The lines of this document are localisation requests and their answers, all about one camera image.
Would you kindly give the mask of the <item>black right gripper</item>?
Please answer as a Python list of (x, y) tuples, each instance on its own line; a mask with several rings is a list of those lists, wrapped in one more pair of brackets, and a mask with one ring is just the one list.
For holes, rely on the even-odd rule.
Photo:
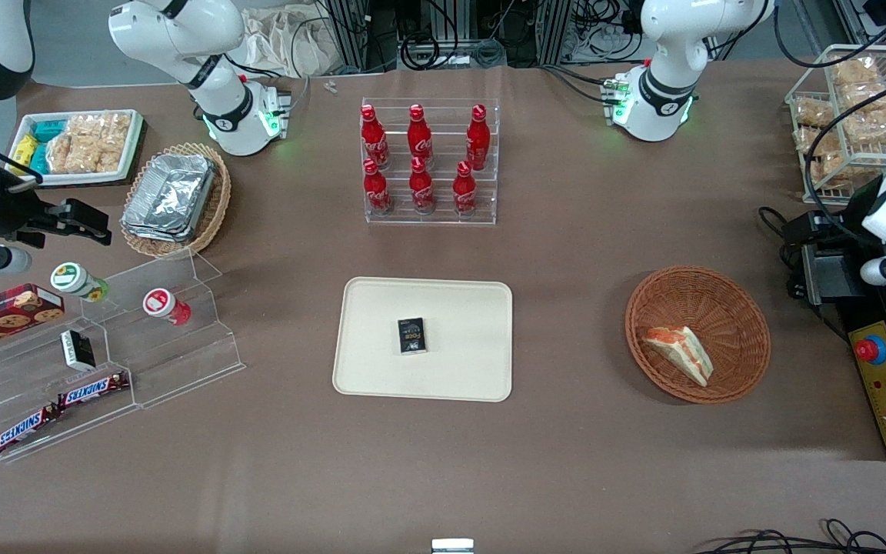
[(43, 249), (45, 237), (50, 234), (81, 236), (102, 246), (112, 244), (105, 212), (77, 199), (54, 205), (40, 199), (32, 189), (10, 192), (12, 185), (11, 180), (0, 179), (0, 241)]

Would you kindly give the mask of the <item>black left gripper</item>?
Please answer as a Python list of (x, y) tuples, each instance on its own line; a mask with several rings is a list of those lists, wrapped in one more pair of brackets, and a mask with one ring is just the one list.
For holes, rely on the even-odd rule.
[(788, 297), (811, 306), (864, 299), (866, 286), (855, 272), (854, 249), (819, 210), (805, 212), (781, 227)]

